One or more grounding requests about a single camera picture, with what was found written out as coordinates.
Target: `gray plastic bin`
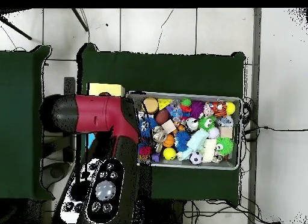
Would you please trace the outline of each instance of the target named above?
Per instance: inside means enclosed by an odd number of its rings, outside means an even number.
[[[200,96],[200,95],[186,95],[186,94],[172,94],[172,93],[155,93],[155,92],[128,92],[127,98],[131,98],[134,101],[136,112],[140,111],[142,101],[145,98],[156,98],[156,99],[183,99],[190,98],[192,101],[204,101],[204,102],[215,102],[217,99],[223,100],[224,102],[233,102],[236,110],[232,114],[234,121],[233,126],[233,141],[237,146],[233,147],[233,152],[229,154],[229,159],[223,160],[220,163],[201,163],[199,165],[193,165],[189,160],[179,161],[178,159],[167,161],[164,157],[161,157],[158,163],[151,162],[154,167],[181,167],[189,169],[220,169],[220,170],[235,170],[239,167],[241,160],[241,134],[242,134],[242,116],[243,116],[243,101],[240,98],[231,98],[225,96]]]

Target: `tiger plush toy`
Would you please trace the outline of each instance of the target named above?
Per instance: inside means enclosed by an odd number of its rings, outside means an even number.
[[[213,109],[214,116],[219,118],[227,117],[227,104],[224,102],[213,102],[210,103],[210,107]]]

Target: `green spiky toy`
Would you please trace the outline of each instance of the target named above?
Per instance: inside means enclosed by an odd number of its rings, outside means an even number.
[[[234,145],[234,142],[228,137],[224,137],[224,138],[219,137],[217,138],[215,150],[222,156],[227,156],[228,154],[232,152],[233,145]]]
[[[203,128],[206,132],[208,132],[211,128],[215,127],[215,121],[216,118],[214,117],[214,115],[211,115],[209,117],[203,116],[198,120],[198,127]]]
[[[180,104],[189,107],[191,105],[191,100],[189,98],[184,98]]]

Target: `orange ball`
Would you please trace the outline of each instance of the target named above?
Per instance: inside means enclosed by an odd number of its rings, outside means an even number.
[[[174,145],[174,137],[168,134],[166,140],[162,143],[165,147],[172,147]]]

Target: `yellow box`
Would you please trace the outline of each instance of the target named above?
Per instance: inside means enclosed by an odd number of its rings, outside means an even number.
[[[125,89],[118,84],[90,83],[89,95],[98,96],[102,92],[108,92],[111,96],[124,96]]]

